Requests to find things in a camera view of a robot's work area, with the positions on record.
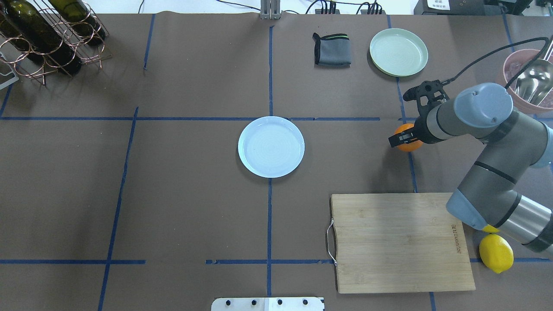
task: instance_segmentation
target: wine bottle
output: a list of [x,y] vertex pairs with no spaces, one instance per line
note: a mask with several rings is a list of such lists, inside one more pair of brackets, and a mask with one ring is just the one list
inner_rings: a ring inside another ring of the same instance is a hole
[[0,9],[35,51],[48,54],[55,61],[51,65],[61,66],[59,72],[73,75],[81,69],[82,62],[75,50],[63,42],[32,4],[25,0],[0,0]]
[[[13,26],[6,20],[6,18],[2,14],[0,14],[0,35],[3,36],[5,39],[17,38],[21,36],[19,31],[13,28]],[[30,51],[29,43],[27,43],[27,41],[25,40],[10,40],[9,42],[20,52],[27,53]],[[44,62],[44,58],[42,57],[42,55],[38,55],[33,52],[29,52],[27,58],[39,66],[42,66]]]
[[106,32],[102,29],[100,23],[98,23],[94,17],[90,16],[90,10],[81,0],[48,0],[48,2],[52,4],[66,21],[69,23],[79,23],[71,25],[71,28],[79,36],[89,38],[94,35],[94,37],[88,41],[88,45],[99,45],[102,43],[102,40],[106,38]]

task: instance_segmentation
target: light blue plate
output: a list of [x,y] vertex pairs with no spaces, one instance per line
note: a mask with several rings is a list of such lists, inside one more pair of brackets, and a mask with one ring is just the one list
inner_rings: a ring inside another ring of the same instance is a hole
[[252,173],[276,178],[292,172],[304,157],[300,130],[281,117],[262,117],[248,124],[238,139],[240,160]]
[[414,75],[428,62],[424,42],[405,29],[390,28],[377,33],[371,40],[369,52],[378,69],[395,77]]

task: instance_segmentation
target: folded cloth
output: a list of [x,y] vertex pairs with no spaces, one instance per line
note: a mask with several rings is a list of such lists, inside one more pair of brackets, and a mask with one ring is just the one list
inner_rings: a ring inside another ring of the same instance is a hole
[[351,64],[351,46],[347,34],[331,34],[324,37],[313,33],[315,39],[315,64],[346,67]]

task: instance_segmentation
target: wooden cutting board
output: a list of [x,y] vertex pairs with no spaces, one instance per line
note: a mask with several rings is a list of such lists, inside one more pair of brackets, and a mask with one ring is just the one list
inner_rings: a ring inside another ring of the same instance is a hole
[[475,290],[451,193],[333,194],[339,293]]

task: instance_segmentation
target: bowl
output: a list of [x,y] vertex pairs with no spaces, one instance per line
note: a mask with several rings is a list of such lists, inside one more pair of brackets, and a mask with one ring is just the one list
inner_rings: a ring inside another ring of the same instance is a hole
[[[524,50],[518,50],[513,53],[511,53],[503,63],[503,66],[501,67],[501,70],[499,72],[499,75],[497,76],[496,82],[500,85],[505,85],[511,77],[513,77],[514,74],[516,74],[520,68],[526,64],[529,60],[532,59],[539,51],[534,49],[524,49]],[[551,62],[553,60],[553,56],[549,57],[548,61]],[[544,112],[550,112],[553,111],[553,92],[550,92],[547,96],[545,96],[544,100],[541,102],[540,106],[532,105],[531,103],[523,100],[520,96],[518,96],[514,89],[515,84],[517,81],[515,80],[510,86],[507,91],[513,98],[513,104],[518,110],[520,110],[523,113],[533,114],[533,113],[544,113]]]

